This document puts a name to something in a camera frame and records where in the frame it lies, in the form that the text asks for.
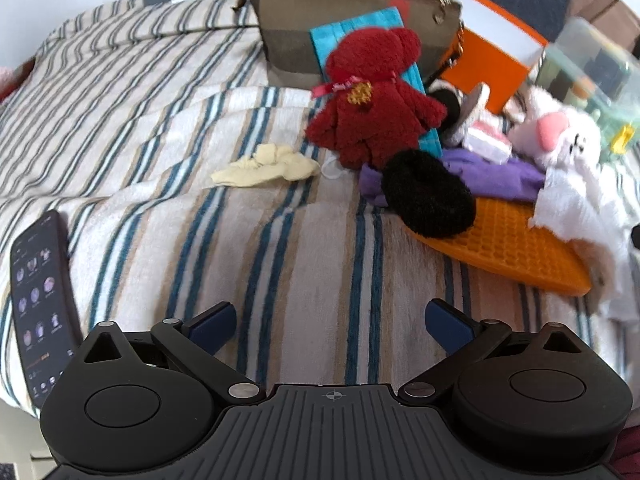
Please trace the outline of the orange silicone honeycomb mat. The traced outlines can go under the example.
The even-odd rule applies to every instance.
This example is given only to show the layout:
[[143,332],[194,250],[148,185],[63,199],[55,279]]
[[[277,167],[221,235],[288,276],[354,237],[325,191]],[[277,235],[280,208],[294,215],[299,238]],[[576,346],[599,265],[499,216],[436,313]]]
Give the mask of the orange silicone honeycomb mat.
[[514,282],[580,297],[592,289],[588,266],[571,244],[546,228],[528,225],[531,204],[479,197],[474,224],[449,238],[417,235],[442,254]]

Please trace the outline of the black fuzzy pom-pom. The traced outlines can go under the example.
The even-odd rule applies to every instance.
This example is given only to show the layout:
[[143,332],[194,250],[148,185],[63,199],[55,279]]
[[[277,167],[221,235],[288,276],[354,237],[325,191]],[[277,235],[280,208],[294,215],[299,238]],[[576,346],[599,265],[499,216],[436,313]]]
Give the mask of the black fuzzy pom-pom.
[[387,207],[423,237],[456,236],[476,219],[476,201],[469,188],[427,152],[395,154],[383,168],[381,188]]

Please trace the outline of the purple fleece cloth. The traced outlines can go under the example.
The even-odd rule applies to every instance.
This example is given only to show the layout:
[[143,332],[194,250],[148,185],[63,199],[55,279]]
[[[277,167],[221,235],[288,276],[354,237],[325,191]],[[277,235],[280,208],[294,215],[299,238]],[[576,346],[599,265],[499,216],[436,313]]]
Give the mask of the purple fleece cloth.
[[[495,164],[463,148],[453,148],[444,151],[439,160],[464,182],[474,197],[533,203],[544,186],[544,173],[530,162],[518,158],[511,157],[504,164]],[[381,188],[382,171],[363,166],[358,186],[367,202],[387,207]]]

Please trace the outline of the beige fabric scrunchie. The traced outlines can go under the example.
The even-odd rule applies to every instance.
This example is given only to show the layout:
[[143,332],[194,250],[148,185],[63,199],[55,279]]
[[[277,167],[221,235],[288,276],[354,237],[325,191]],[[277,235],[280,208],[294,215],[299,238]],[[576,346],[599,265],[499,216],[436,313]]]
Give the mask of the beige fabric scrunchie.
[[258,144],[253,154],[244,155],[210,178],[213,186],[254,188],[274,180],[295,182],[316,176],[320,165],[292,146],[285,144]]

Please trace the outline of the white pink plush toy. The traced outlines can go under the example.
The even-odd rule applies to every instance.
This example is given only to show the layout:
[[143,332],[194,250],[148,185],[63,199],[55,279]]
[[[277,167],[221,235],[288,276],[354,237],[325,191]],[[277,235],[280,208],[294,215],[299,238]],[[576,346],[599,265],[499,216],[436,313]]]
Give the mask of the white pink plush toy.
[[537,86],[528,89],[525,107],[524,120],[506,134],[514,152],[542,170],[598,166],[601,130],[590,115]]

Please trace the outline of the red plush teddy bear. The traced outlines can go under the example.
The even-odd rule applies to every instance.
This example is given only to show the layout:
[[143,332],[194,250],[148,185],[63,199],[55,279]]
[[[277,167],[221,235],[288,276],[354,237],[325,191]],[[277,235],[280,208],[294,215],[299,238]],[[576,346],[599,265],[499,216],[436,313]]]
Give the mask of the red plush teddy bear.
[[405,27],[367,27],[346,35],[326,59],[326,105],[306,128],[309,142],[352,170],[382,170],[447,115],[444,104],[401,78],[420,58],[421,40]]

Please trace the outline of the teal cartoon tissue pack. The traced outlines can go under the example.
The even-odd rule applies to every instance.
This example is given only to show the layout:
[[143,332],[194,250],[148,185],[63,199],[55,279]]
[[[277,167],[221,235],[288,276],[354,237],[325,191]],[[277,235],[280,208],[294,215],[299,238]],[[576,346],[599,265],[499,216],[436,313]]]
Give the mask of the teal cartoon tissue pack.
[[[328,84],[330,77],[326,71],[326,60],[329,55],[337,48],[345,36],[358,29],[368,27],[381,27],[385,29],[395,27],[405,27],[408,24],[408,18],[402,14],[399,9],[399,3],[392,4],[389,8],[362,14],[349,18],[348,20],[334,22],[322,26],[315,27],[310,31],[311,43],[314,46],[318,62],[320,64],[322,78],[325,84]],[[418,63],[410,65],[402,74],[401,79],[408,82],[416,90],[425,94],[425,87],[422,81],[422,74],[419,70]],[[430,153],[435,157],[442,157],[442,146],[435,129],[424,133],[419,138],[419,148],[421,151]]]

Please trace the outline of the black smartphone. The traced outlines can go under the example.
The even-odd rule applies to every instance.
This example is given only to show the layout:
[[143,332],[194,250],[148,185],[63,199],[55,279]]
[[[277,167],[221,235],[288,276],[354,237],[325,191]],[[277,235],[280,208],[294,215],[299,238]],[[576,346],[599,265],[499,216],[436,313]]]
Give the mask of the black smartphone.
[[66,223],[57,211],[43,214],[14,240],[10,271],[22,371],[32,404],[41,408],[82,341]]

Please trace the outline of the striped blanket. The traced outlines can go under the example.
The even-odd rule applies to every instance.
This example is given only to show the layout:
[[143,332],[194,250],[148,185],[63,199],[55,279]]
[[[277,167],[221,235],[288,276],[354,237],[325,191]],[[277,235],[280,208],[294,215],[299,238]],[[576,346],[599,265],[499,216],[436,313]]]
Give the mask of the striped blanket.
[[[400,385],[442,352],[439,297],[517,330],[570,326],[631,389],[639,327],[596,294],[565,297],[477,270],[416,240],[359,192],[357,171],[310,143],[322,102],[272,86],[258,21],[236,0],[116,0],[58,26],[1,104],[1,265],[49,210],[70,236],[82,330],[146,330],[231,301],[224,362],[266,385]],[[210,176],[258,144],[320,172],[254,188]]]

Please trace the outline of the orange cardboard box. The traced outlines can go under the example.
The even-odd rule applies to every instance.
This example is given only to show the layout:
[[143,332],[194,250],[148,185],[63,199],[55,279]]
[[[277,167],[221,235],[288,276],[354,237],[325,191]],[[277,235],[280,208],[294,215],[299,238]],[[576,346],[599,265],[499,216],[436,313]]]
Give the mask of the orange cardboard box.
[[442,74],[463,92],[488,84],[487,103],[499,114],[537,64],[548,40],[491,0],[454,0],[462,5],[463,53],[457,65]]

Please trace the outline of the clear plastic storage box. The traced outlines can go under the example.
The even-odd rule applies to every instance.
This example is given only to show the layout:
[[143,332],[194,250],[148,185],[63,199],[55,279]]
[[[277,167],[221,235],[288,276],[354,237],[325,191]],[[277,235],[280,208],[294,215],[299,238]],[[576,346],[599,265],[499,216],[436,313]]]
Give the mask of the clear plastic storage box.
[[570,18],[544,49],[535,84],[593,118],[601,162],[639,142],[639,61],[583,18]]

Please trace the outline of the pink cushion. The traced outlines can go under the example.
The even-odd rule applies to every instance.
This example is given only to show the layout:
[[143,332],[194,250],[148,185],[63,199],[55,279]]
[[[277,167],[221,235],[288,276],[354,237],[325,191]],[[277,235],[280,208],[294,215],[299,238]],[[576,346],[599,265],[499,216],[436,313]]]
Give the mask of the pink cushion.
[[0,67],[0,92],[6,92],[13,84],[14,70]]

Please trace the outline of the brown plaid zipper pouch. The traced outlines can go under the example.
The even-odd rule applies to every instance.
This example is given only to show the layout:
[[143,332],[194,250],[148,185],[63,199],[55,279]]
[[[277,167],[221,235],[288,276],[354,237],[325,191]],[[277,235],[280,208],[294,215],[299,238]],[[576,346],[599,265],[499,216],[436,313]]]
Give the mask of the brown plaid zipper pouch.
[[402,26],[421,42],[416,65],[426,84],[455,66],[463,54],[462,5],[454,0],[236,0],[257,16],[272,86],[309,90],[321,81],[324,62],[312,42],[320,29],[334,36],[354,28],[382,26],[375,12],[396,10]]

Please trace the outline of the brown paper shopping bag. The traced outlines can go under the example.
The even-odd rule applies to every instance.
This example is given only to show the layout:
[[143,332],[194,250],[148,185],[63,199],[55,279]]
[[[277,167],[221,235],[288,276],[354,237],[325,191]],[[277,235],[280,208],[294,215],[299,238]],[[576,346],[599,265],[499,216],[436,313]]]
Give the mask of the brown paper shopping bag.
[[565,19],[583,18],[628,51],[639,40],[639,14],[622,0],[570,0]]

